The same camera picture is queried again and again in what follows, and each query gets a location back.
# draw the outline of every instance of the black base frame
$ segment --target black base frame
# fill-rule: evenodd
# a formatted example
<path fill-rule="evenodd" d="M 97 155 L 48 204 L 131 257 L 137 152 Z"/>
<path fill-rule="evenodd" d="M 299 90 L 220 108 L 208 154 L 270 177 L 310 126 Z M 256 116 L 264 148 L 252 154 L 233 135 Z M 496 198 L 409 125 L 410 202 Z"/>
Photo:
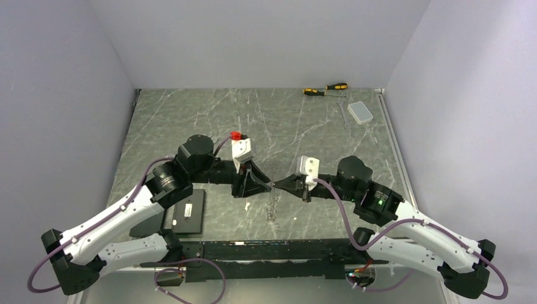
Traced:
<path fill-rule="evenodd" d="M 370 259 L 349 239 L 300 239 L 263 241 L 183 241 L 184 258 L 214 261 L 228 279 L 318 277 L 344 279 L 345 265 L 363 265 Z M 142 267 L 155 267 L 144 263 Z M 207 263 L 186 263 L 186 282 L 221 279 Z"/>

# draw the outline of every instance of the small container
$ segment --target small container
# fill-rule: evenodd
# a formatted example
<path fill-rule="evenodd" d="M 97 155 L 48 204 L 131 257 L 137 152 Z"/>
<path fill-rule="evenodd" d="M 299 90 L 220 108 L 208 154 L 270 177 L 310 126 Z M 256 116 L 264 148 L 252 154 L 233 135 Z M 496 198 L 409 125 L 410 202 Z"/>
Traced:
<path fill-rule="evenodd" d="M 347 109 L 359 125 L 370 122 L 373 119 L 373 114 L 371 114 L 365 104 L 361 101 L 349 104 Z"/>

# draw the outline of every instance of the purple tube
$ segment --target purple tube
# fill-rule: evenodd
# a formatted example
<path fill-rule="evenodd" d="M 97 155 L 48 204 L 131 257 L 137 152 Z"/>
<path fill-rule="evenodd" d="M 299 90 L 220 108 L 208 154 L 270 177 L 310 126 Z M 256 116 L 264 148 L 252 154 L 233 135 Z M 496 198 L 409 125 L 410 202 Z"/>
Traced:
<path fill-rule="evenodd" d="M 187 260 L 183 260 L 183 261 L 177 261 L 177 262 L 160 262 L 160 263 L 156 263 L 158 265 L 177 265 L 177 264 L 182 264 L 182 263 L 188 263 L 188 262 L 204 262 L 204 263 L 207 263 L 207 264 L 210 264 L 212 265 L 213 267 L 215 267 L 218 272 L 220 273 L 220 275 L 222 276 L 222 282 L 223 282 L 223 286 L 222 286 L 222 292 L 220 293 L 220 295 L 218 296 L 218 298 L 216 300 L 214 300 L 213 302 L 211 302 L 211 304 L 216 304 L 218 303 L 222 297 L 224 296 L 224 293 L 225 293 L 225 275 L 224 275 L 224 271 L 222 271 L 222 269 L 216 264 L 214 263 L 213 261 L 211 260 L 207 260 L 207 259 L 204 259 L 204 258 L 189 258 Z M 164 272 L 176 272 L 176 273 L 179 273 L 179 272 L 182 272 L 181 270 L 179 269 L 175 269 L 175 268 L 166 268 L 166 269 L 163 269 L 159 272 L 157 272 L 155 274 L 155 278 L 153 279 L 153 282 L 155 283 L 155 286 L 157 288 L 158 291 L 168 295 L 168 296 L 171 296 L 172 298 L 176 299 L 177 301 L 183 303 L 183 304 L 192 304 L 188 301 L 185 301 L 183 300 L 182 298 L 179 298 L 178 296 L 176 296 L 175 294 L 167 291 L 166 289 L 160 287 L 157 283 L 157 278 L 160 274 L 164 273 Z"/>

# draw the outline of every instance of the white label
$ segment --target white label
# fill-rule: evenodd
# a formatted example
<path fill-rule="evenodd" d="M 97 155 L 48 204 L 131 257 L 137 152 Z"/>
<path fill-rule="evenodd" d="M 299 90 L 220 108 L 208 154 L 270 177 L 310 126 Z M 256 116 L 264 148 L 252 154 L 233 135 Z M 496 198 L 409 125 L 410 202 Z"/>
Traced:
<path fill-rule="evenodd" d="M 192 216 L 192 204 L 185 205 L 185 217 Z"/>

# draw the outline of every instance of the small white object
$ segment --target small white object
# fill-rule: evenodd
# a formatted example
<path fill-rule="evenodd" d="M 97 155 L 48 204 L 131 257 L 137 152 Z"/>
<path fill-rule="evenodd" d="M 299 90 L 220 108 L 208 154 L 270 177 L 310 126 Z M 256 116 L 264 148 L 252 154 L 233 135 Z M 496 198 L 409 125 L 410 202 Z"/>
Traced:
<path fill-rule="evenodd" d="M 306 176 L 306 185 L 311 191 L 317 186 L 313 180 L 319 177 L 319 160 L 302 155 L 296 159 L 296 174 Z"/>
<path fill-rule="evenodd" d="M 371 114 L 365 104 L 361 101 L 349 104 L 347 109 L 359 125 L 370 122 L 373 119 L 373 114 Z"/>
<path fill-rule="evenodd" d="M 239 169 L 242 163 L 252 160 L 255 156 L 255 148 L 250 138 L 241 139 L 240 141 L 231 141 L 231 155 L 233 157 L 233 164 L 235 169 L 239 173 Z"/>
<path fill-rule="evenodd" d="M 395 276 L 395 271 L 393 271 L 393 263 L 389 263 L 389 276 Z"/>
<path fill-rule="evenodd" d="M 185 204 L 185 217 L 192 216 L 192 204 Z"/>

